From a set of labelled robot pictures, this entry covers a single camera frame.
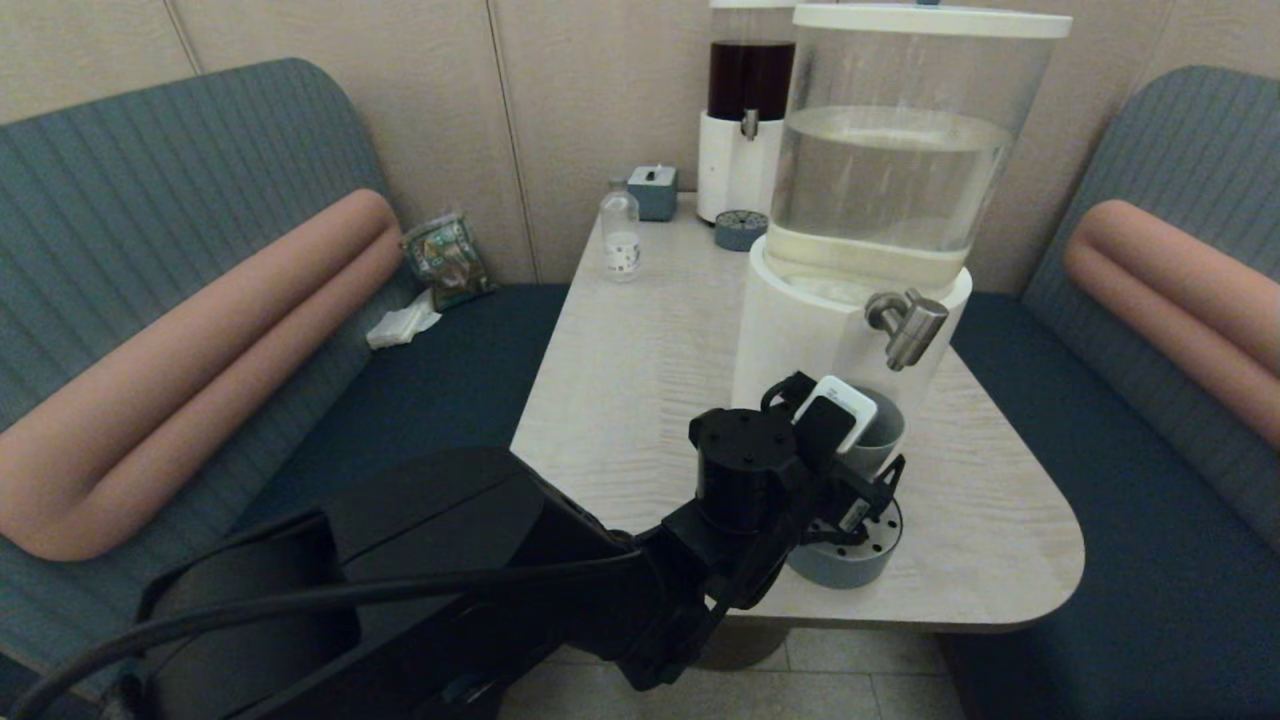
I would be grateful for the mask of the large round perforated drip tray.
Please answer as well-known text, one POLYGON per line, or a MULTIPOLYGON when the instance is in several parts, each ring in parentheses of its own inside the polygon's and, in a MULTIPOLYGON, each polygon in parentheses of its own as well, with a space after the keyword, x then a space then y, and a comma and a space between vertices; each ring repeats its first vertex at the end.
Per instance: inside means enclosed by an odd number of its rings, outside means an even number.
POLYGON ((904 527, 899 502, 892 500, 878 518, 864 518, 851 539, 800 544, 790 552, 786 564, 800 577, 826 588, 869 585, 888 566, 904 527))

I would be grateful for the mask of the crumpled white tissue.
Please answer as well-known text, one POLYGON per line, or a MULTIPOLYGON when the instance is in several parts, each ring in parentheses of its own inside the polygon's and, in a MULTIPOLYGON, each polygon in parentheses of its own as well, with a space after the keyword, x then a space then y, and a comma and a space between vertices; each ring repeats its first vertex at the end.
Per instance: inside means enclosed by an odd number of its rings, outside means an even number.
POLYGON ((442 314, 435 307, 434 293, 425 290, 407 306, 388 311, 365 336, 367 346, 374 350, 408 345, 417 334, 431 329, 442 314))

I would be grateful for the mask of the clear bottle with white label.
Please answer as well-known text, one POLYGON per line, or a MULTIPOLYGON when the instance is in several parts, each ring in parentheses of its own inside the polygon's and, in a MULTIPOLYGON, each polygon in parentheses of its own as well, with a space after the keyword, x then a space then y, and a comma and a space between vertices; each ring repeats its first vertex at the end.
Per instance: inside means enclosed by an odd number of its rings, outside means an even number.
POLYGON ((599 204, 605 277, 630 282, 640 269, 640 206, 628 192, 625 178, 609 181, 609 191, 599 204))

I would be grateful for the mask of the small round drip tray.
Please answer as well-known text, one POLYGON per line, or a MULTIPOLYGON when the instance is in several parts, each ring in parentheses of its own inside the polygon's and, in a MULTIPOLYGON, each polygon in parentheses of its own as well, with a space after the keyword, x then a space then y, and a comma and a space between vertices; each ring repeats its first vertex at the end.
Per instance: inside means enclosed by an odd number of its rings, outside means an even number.
POLYGON ((727 210, 719 213, 713 223, 716 246, 733 251, 749 252, 751 246, 769 228, 767 214, 750 210, 727 210))

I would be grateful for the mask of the large clear water dispenser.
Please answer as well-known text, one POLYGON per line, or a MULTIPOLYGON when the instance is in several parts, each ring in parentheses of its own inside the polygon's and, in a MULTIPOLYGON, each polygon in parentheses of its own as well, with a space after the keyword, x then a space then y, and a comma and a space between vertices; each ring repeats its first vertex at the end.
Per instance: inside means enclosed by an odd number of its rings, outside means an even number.
POLYGON ((1041 88, 1062 14, 943 4, 801 4, 768 231, 749 254, 733 404, 803 372, 925 397, 973 291, 965 264, 1041 88), (950 311, 915 366, 886 366, 869 297, 950 311))

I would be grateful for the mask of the metal water dispenser tap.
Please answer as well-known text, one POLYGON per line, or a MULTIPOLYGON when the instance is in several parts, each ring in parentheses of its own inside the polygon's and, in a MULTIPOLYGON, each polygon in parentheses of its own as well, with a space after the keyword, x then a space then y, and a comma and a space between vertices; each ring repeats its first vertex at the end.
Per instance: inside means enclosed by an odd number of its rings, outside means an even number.
POLYGON ((901 293, 873 293, 864 313, 872 329, 888 336, 884 355, 886 366, 891 372, 915 366, 948 316, 950 311, 942 302, 928 299, 914 288, 901 293))

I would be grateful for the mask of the green printed snack bag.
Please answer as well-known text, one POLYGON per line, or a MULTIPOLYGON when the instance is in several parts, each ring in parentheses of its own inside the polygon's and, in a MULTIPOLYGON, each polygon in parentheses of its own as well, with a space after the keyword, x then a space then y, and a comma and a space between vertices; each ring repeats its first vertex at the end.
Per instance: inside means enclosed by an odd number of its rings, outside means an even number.
POLYGON ((402 236, 399 246, 438 313, 498 290, 461 211, 448 211, 416 225, 402 236))

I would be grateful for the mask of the grey table pedestal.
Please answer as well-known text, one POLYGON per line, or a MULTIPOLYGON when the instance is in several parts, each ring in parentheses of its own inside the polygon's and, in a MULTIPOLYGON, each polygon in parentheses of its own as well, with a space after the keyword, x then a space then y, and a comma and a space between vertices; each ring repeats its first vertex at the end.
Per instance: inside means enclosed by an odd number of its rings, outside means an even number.
POLYGON ((710 634, 692 667, 736 673, 755 667, 785 647, 790 629, 758 623, 724 621, 710 634))

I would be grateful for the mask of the blue-grey tissue box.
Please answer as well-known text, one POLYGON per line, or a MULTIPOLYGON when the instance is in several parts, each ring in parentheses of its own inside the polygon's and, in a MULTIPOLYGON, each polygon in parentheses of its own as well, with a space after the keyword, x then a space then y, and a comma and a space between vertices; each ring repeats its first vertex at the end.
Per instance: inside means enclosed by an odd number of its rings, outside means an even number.
POLYGON ((628 193, 637 201, 640 222, 671 222, 678 205, 678 168, 635 167, 627 179, 628 193))

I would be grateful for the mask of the dark drink dispenser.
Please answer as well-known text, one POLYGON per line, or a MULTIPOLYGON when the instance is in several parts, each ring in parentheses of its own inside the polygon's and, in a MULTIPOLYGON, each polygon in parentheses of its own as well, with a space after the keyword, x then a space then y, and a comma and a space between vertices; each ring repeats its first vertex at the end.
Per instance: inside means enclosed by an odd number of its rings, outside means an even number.
POLYGON ((704 222, 727 210, 771 210, 796 55, 797 4, 709 0, 709 79, 698 164, 698 215, 704 222), (753 142, 740 135, 748 108, 759 111, 753 142))

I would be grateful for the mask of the grey-blue plastic cup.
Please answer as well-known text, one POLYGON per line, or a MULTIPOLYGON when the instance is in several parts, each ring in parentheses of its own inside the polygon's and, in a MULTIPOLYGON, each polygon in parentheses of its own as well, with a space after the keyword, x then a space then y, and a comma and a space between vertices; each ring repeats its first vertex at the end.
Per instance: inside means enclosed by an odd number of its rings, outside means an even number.
POLYGON ((891 460, 906 430, 906 420, 897 404, 888 396, 865 386, 856 386, 855 389, 876 404, 877 414, 841 459, 855 473, 872 479, 891 460))

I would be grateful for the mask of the dark blue seat cushion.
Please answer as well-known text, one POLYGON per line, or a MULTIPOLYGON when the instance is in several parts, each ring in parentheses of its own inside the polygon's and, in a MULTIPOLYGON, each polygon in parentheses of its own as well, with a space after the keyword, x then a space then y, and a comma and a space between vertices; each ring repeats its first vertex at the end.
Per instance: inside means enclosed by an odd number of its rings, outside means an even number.
POLYGON ((311 509, 415 457, 509 446, 568 292, 508 284, 448 309, 410 343, 375 351, 233 532, 311 509))
POLYGON ((1018 300, 954 348, 1062 492, 1085 566, 1039 621, 940 642, 968 720, 1280 720, 1280 555, 1018 300))

